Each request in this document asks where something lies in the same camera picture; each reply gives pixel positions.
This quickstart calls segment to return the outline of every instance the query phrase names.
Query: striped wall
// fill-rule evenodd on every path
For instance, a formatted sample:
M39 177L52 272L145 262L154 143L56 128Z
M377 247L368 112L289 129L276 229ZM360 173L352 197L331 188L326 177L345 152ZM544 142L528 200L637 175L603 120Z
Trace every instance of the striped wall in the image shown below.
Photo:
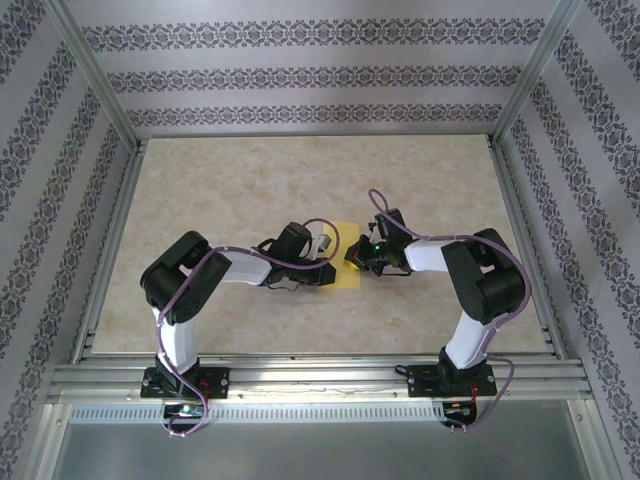
M637 8L580 6L503 148L624 478L640 477Z
M142 138L488 133L555 0L70 0Z
M69 360L127 160L42 5L0 1L0 478Z

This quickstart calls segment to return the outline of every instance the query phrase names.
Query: robotic arm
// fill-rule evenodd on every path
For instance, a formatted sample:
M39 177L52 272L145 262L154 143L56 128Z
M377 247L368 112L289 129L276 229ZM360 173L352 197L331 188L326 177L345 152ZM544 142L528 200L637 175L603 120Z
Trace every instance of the robotic arm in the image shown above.
M169 362L193 385L206 384L199 367L195 342L195 319L220 283L238 282L252 286L270 287L284 278L298 285L328 285L335 281L336 271L329 263L318 268L299 270L282 266L313 266L320 264L318 255L326 251L331 239L327 235L313 236L309 230L291 222L277 239L262 242L256 250L262 255L252 256L237 251L217 252L202 266L193 283L178 299L163 319L160 336L166 356L156 355L157 390L176 397L193 396L183 382L175 377ZM306 247L306 254L301 256ZM212 250L209 242L198 232L187 232L160 256L142 275L140 286L156 321L161 310L184 283L185 270L191 270ZM278 264L265 258L279 260Z
M398 209L388 210L387 215L404 225ZM389 266L404 276L427 270L449 273L463 311L453 337L440 351L437 375L428 390L430 396L443 397L469 392L478 378L489 376L483 350L495 322L524 299L522 275L505 255L478 241L414 240L382 214L369 228L371 236L361 235L345 256L356 268L378 276L386 275L383 271ZM373 243L376 236L380 241ZM474 236L507 248L494 229Z

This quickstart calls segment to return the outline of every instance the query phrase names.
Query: cable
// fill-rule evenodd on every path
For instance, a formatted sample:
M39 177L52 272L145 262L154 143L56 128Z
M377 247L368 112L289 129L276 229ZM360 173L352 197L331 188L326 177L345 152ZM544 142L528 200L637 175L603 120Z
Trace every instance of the cable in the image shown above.
M275 258L271 258L271 257L269 257L267 255L263 255L262 253L260 253L260 252L258 252L256 250L250 250L250 249L247 249L247 248L222 247L222 246L221 247L214 247L211 250L209 250L206 253L206 255L204 257L202 257L202 259L198 262L198 264L193 268L193 270L191 270L191 272L189 273L187 278L184 280L184 282L182 282L182 285L180 285L180 287L173 294L173 296L171 297L169 302L160 311L160 313L158 314L158 318L156 320L156 341L158 343L158 355L162 359L164 359L163 363L169 369L169 371L180 382L184 383L184 385L189 390L191 390L193 393L196 394L198 399L202 402L202 408L203 408L202 417L200 417L200 420L198 421L198 423L196 423L193 427L191 427L190 429L188 429L188 430L186 430L184 432L176 432L175 430L173 430L173 428L171 426L172 425L172 421L170 420L168 422L167 427L166 427L166 429L169 431L169 435L175 436L175 437L186 437L186 436L191 435L192 433L195 433L198 430L200 430L200 428L202 428L202 426L207 421L207 416L209 415L209 403L207 401L207 397L197 387L195 387L191 382L189 382L185 377L183 377L180 374L180 372L178 371L177 367L175 365L173 365L173 363L171 363L171 360L169 360L169 357L167 355L167 351L164 348L164 343L162 342L162 330L161 329L162 329L162 324L164 322L164 319L167 318L167 315L169 314L171 309L174 307L174 305L180 299L180 297L184 294L184 292L187 290L187 288L193 282L193 280L198 276L198 273L200 272L200 270L202 270L203 266L207 263L207 261L213 255L215 255L216 253L219 253L219 252L244 253L245 255L261 258L263 260L266 260L269 263L275 263L276 265L280 265L282 267L287 267L287 268L293 268L293 269L296 269L296 270L313 270L315 268L320 268L320 267L323 267L323 266L327 265L329 262L331 262L331 260L333 260L333 258L338 253L338 250L340 249L340 232L338 232L338 229L336 228L336 226L333 223L331 223L329 220L325 220L323 218L312 218L310 220L307 220L304 223L304 226L306 227L307 225L309 225L311 223L315 223L315 222L320 222L320 223L324 223L324 224L328 225L329 227L331 227L331 229L333 230L333 232L336 235L336 246L333 249L333 252L331 252L331 255L326 257L320 263L316 263L314 265L296 265L294 263L283 262L282 260L276 260Z
M507 391L507 388L509 387L509 384L513 380L513 374L515 372L515 365L513 364L513 362L511 360L507 359L507 358L494 357L492 355L487 355L487 348L489 346L489 343L491 343L491 340L495 336L496 332L500 329L500 327L502 327L505 323L510 322L515 317L520 315L520 313L525 309L525 307L529 303L529 300L531 299L531 281L529 280L529 276L527 275L527 271L525 270L524 265L522 265L520 260L518 260L513 253L511 253L508 249L504 248L502 245L499 245L496 242L493 242L493 241L488 240L486 238L477 237L475 235L439 235L439 236L420 235L419 233L414 232L413 230L411 230L410 228L406 227L405 225L402 225L400 222L396 221L394 218L391 217L391 215L389 215L387 213L387 210L389 210L389 202L387 201L385 196L382 194L382 192L380 192L379 190L377 190L375 188L370 188L369 191L368 191L368 195L369 195L369 199L371 200L371 203L373 203L374 207L376 207L376 209L378 210L378 212L380 212L380 214L382 216L384 216L389 222L391 222L393 225L398 227L400 230L408 233L409 235L412 235L413 237L418 238L420 240L425 240L427 242L441 242L441 241L449 241L449 240L453 240L453 241L455 241L455 240L474 240L476 242L483 243L483 244L493 248L494 250L497 250L498 252L502 253L505 257L507 257L511 262L513 262L513 264L516 266L516 268L518 269L518 271L522 275L522 279L524 281L524 298L522 299L522 302L520 303L518 308L515 309L512 313L509 313L503 319L498 320L495 323L493 329L491 329L489 331L489 333L487 334L486 338L484 339L484 341L480 345L480 354L482 354L487 360L491 360L491 361L495 361L495 362L503 362L503 363L508 363L509 364L509 375L508 375L507 379L505 380L504 385L502 386L502 388L500 389L498 394L493 399L493 401L484 410L484 412L482 412L482 415L480 415L480 417L478 419L476 419L476 421L473 422L471 425L467 425L466 428L464 428L464 430L466 431L469 428L473 428L473 427L479 425L480 423L482 423L487 418L487 416L493 411L493 409L496 407L497 403L500 401L502 396ZM382 200L382 203L384 204L384 209L377 202L377 200L375 199L374 195L377 195Z

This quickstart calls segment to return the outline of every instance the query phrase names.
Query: beige tabletop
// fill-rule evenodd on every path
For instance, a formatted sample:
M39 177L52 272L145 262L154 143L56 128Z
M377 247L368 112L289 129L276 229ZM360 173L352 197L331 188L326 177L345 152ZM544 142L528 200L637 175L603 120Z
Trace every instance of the beige tabletop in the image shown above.
M482 136L151 140L93 351L156 351L138 281L186 231L246 247L311 217L358 223L365 232L375 214L370 187L418 232L493 227L517 252ZM362 274L359 289L221 284L197 317L197 345L202 353L431 353L451 337L460 313L446 273ZM546 351L533 305L490 350Z

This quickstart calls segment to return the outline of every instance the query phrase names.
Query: yellow block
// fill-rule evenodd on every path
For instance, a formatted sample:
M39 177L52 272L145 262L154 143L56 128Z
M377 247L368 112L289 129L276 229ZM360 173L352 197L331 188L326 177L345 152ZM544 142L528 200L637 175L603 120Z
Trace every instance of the yellow block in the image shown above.
M336 269L336 281L331 285L326 285L324 288L360 289L360 270L344 261L347 248L360 238L360 226L351 222L333 222L333 224L340 233L340 250L331 260L331 265ZM329 245L328 249L331 251L332 248L335 248L336 236L329 225L324 225L323 232L331 237L331 245Z

